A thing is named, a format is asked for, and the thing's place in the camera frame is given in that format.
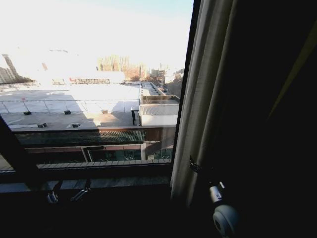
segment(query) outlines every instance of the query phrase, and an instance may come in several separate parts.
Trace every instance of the white rooftop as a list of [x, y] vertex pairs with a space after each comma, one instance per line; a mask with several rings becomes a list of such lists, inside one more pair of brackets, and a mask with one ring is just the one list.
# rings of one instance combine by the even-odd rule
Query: white rooftop
[[140, 106], [143, 115], [178, 115], [179, 104], [144, 104]]

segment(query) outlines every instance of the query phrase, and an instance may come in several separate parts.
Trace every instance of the curtain fold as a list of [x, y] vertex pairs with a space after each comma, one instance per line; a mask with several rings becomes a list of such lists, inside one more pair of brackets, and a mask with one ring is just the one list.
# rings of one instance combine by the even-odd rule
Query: curtain fold
[[185, 197], [187, 206], [197, 179], [189, 168], [190, 156], [195, 162], [204, 159], [205, 142], [211, 139], [221, 116], [215, 112], [221, 90], [218, 81], [234, 9], [232, 0], [201, 2], [171, 179], [172, 198]]

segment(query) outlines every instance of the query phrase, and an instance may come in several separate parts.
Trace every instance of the window latch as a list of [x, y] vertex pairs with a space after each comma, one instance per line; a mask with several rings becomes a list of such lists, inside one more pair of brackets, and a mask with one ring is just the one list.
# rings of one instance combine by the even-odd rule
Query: window latch
[[91, 184], [91, 181], [90, 181], [90, 179], [88, 179], [86, 181], [85, 188], [83, 188], [75, 196], [73, 196], [70, 199], [70, 201], [71, 202], [81, 201], [83, 199], [84, 195], [87, 194], [90, 191], [90, 184]]
[[191, 155], [189, 156], [189, 167], [196, 173], [199, 173], [202, 170], [202, 167], [194, 162]]

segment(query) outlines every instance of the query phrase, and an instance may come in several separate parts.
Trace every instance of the window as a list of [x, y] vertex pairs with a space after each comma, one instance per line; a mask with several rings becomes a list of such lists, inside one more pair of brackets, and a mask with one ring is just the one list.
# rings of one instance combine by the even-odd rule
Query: window
[[170, 163], [192, 10], [193, 0], [6, 1], [0, 115], [28, 162]]

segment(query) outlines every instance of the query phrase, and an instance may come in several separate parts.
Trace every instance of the metal railing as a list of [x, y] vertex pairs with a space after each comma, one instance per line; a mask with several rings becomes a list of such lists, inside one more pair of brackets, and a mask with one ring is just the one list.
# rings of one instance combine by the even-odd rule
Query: metal railing
[[138, 106], [136, 100], [7, 100], [0, 101], [0, 113], [129, 112]]

